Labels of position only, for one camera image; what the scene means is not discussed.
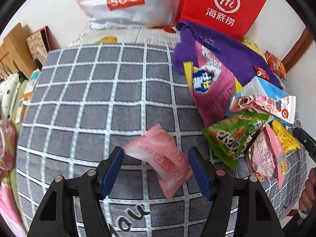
pink snack bag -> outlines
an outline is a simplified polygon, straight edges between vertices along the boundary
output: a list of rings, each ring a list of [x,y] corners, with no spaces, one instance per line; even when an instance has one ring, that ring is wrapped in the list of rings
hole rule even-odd
[[[160,187],[170,199],[190,179],[192,170],[188,158],[178,150],[171,135],[160,124],[123,147],[126,155],[145,161],[157,172]]]
[[[184,64],[191,96],[205,127],[221,121],[236,92],[233,73],[206,47],[196,42],[198,65]]]
[[[287,171],[287,161],[282,144],[268,123],[250,147],[247,159],[251,172],[260,182],[264,181],[264,177],[275,178],[278,179],[278,187],[281,189]]]
[[[14,168],[15,130],[7,119],[0,120],[0,172]]]
[[[279,100],[274,100],[261,95],[249,95],[239,98],[233,97],[229,107],[231,112],[238,112],[247,109],[254,109],[259,113],[268,112],[290,124],[294,124],[296,97],[288,96]]]

white wall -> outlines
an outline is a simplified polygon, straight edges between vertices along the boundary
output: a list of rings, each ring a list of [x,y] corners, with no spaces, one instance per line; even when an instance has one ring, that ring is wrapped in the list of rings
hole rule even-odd
[[[172,3],[176,13],[179,0]],[[27,0],[0,36],[0,42],[19,22],[28,24],[31,31],[48,25],[60,47],[75,41],[87,26],[86,16],[76,0]],[[247,36],[262,50],[269,50],[282,59],[303,29],[304,24],[285,0],[267,0]]]
[[[287,73],[286,78],[285,87],[297,97],[296,108],[302,127],[316,139],[316,43],[314,41]]]
[[[285,0],[267,0],[246,36],[263,51],[269,50],[282,60],[304,28],[304,23]]]

red paper bag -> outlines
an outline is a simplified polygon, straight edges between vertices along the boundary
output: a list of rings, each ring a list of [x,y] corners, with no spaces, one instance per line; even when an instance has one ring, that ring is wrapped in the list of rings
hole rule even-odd
[[[191,20],[241,40],[265,2],[266,0],[180,0],[176,22]]]

white paper bag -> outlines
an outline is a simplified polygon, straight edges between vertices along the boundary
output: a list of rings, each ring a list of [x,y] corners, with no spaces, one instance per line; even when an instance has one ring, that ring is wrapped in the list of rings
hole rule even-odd
[[[77,0],[92,29],[158,27],[173,23],[170,0]]]

screw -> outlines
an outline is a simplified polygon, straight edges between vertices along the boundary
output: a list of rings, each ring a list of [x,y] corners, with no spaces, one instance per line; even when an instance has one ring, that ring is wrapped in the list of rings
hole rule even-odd
[[[219,176],[224,176],[225,175],[225,171],[222,170],[222,169],[219,169],[216,171],[216,174],[219,175]]]
[[[61,175],[55,177],[55,181],[58,183],[63,179]]]
[[[258,181],[258,178],[256,178],[256,177],[253,176],[253,175],[252,175],[249,179],[250,179],[250,181],[252,181],[252,182],[254,182],[254,183]]]
[[[95,173],[96,173],[96,171],[95,170],[89,170],[88,171],[88,176],[93,176],[93,175],[95,175]]]

